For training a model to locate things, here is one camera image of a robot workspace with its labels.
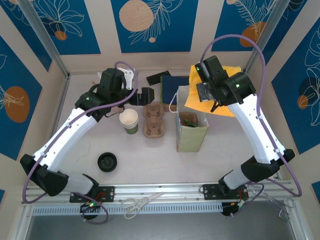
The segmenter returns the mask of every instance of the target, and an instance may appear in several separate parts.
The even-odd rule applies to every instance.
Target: paper bag
[[[179,86],[176,95],[176,150],[177,152],[198,152],[206,136],[209,124],[206,113],[186,107],[189,86]],[[183,126],[179,113],[196,114],[198,127]]]

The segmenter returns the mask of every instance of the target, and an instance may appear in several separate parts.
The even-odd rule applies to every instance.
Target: cardboard cup holder
[[[143,133],[147,138],[161,138],[165,133],[165,123],[161,120],[165,113],[164,106],[159,103],[150,103],[143,107],[143,115],[146,121],[143,126]]]

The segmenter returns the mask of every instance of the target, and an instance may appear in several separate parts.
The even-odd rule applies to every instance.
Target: white table surface
[[[139,87],[148,87],[147,76],[158,71],[141,71]],[[188,71],[173,71],[171,75],[187,75]],[[64,101],[59,127],[67,119],[81,94],[99,83],[96,74],[72,75]],[[155,101],[159,101],[160,84],[152,86]],[[143,134],[142,106],[126,105],[139,115],[136,134],[125,132],[116,114],[103,118],[89,130],[70,150],[64,161],[63,173],[84,173],[100,184],[159,184],[216,182],[233,168],[253,155],[253,150],[238,121],[233,117],[207,114],[209,129],[199,152],[177,152],[175,114],[165,112],[162,117],[165,133],[161,138],[150,139]],[[117,167],[112,172],[98,168],[98,157],[113,153]]]

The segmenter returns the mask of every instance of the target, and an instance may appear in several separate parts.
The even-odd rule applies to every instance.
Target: cable clip
[[[42,151],[42,152],[40,152],[40,155],[41,155],[41,156],[43,156],[44,158],[46,158],[46,157],[47,157],[47,154],[45,154],[43,151]]]

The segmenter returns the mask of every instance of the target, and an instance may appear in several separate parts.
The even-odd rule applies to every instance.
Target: navy blue book
[[[188,86],[188,85],[189,85],[188,76],[163,75],[161,77],[161,102],[163,104],[170,104],[179,86]],[[174,98],[172,104],[173,105],[177,104],[176,98]]]

